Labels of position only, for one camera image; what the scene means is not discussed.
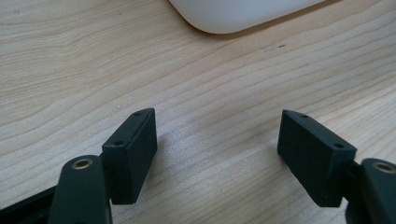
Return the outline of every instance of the black mount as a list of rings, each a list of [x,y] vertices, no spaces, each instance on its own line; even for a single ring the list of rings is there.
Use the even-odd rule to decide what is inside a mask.
[[[58,186],[0,211],[0,222],[112,223],[109,199],[135,203],[157,151],[154,109],[133,113],[102,150],[67,162]]]
[[[321,207],[348,201],[348,224],[396,223],[396,165],[354,162],[357,149],[305,114],[284,110],[278,154]]]

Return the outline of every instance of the light wood surface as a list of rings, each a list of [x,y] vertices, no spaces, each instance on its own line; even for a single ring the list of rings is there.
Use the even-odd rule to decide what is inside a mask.
[[[345,223],[276,154],[283,108],[396,162],[396,2],[325,3],[233,35],[166,0],[0,2],[0,207],[155,107],[159,150],[115,223]]]

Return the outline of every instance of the wood grain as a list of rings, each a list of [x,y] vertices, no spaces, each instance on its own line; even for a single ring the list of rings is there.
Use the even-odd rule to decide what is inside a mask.
[[[396,162],[396,2],[326,1],[233,35],[166,0],[0,3],[0,207],[155,107],[159,151],[115,223],[345,223],[276,154],[283,108]]]

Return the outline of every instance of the small hole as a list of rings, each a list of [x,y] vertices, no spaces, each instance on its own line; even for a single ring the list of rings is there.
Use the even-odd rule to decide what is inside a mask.
[[[117,142],[114,143],[114,145],[119,147],[119,146],[123,145],[123,142],[122,141],[117,141]]]
[[[73,163],[72,168],[75,170],[82,170],[89,167],[93,163],[90,159],[82,159]]]
[[[384,173],[396,174],[396,168],[388,164],[385,164],[384,162],[375,162],[373,163],[373,166]]]
[[[335,146],[335,147],[338,147],[338,148],[344,148],[344,145],[341,145],[341,144],[339,144],[339,143],[334,144],[334,146]]]

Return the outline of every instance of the white mouse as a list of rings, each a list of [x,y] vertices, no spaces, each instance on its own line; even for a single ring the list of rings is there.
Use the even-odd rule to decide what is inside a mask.
[[[169,0],[196,28],[229,34],[285,16],[324,0]]]

